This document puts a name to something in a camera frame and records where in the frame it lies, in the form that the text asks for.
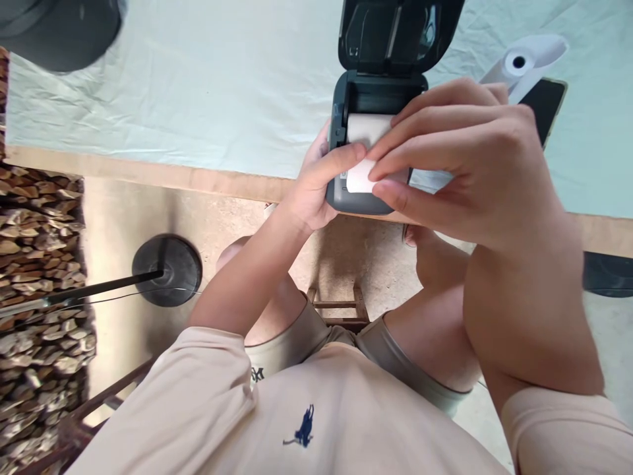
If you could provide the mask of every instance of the beige shirt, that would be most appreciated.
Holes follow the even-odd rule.
[[[241,336],[183,331],[68,474],[507,474],[474,438],[351,346],[258,382]],[[502,412],[530,474],[633,474],[603,397],[530,388]]]

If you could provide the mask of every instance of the stacked firewood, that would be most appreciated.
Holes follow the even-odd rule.
[[[0,113],[7,92],[0,57]],[[0,133],[0,308],[84,286],[77,176],[4,163]],[[0,475],[49,453],[57,424],[86,396],[96,337],[81,305],[0,318]]]

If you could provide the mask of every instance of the khaki shorts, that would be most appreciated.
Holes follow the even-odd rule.
[[[271,341],[246,348],[252,365],[251,379],[256,383],[303,363],[327,343],[341,342],[358,348],[371,361],[453,417],[460,401],[469,393],[458,393],[441,385],[415,365],[393,339],[382,317],[356,335],[343,327],[328,327],[308,302],[288,330]]]

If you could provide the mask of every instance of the right hand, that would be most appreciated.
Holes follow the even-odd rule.
[[[561,224],[574,232],[534,114],[508,106],[503,88],[459,79],[413,99],[369,151],[367,158],[378,160],[369,178],[411,167],[445,170],[454,179],[435,195],[385,179],[373,194],[423,226],[493,250],[539,245]]]

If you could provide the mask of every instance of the floor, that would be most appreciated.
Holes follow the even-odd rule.
[[[264,219],[263,204],[252,201],[98,178],[86,178],[85,190],[89,284],[130,275],[133,255],[147,239],[176,233],[200,253],[203,288],[214,275],[220,252],[240,236],[255,232]],[[301,290],[318,283],[324,300],[351,298],[352,284],[360,279],[374,319],[420,289],[415,251],[402,245],[401,231],[393,223],[339,216],[309,240],[290,273]],[[102,294],[102,298],[130,292],[134,289]],[[95,305],[98,355],[90,365],[91,395],[169,346],[194,303],[195,299],[175,309],[161,309],[140,296],[130,296]],[[633,300],[588,294],[586,307],[605,368],[607,392],[624,419],[633,424]],[[456,422],[511,470],[510,453],[484,384],[475,386]],[[108,415],[104,408],[89,422]]]

